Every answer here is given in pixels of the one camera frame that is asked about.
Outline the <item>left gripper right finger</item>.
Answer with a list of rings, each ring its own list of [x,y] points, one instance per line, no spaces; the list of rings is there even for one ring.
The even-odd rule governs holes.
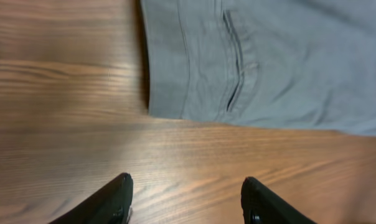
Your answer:
[[[316,224],[254,177],[241,189],[245,224]]]

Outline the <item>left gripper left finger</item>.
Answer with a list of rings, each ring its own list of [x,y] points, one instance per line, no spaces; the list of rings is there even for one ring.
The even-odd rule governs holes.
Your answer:
[[[50,224],[128,224],[132,200],[133,179],[122,173]]]

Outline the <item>grey shorts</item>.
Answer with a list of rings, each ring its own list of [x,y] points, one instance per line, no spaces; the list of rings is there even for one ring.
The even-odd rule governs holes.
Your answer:
[[[376,0],[144,0],[152,116],[376,136]]]

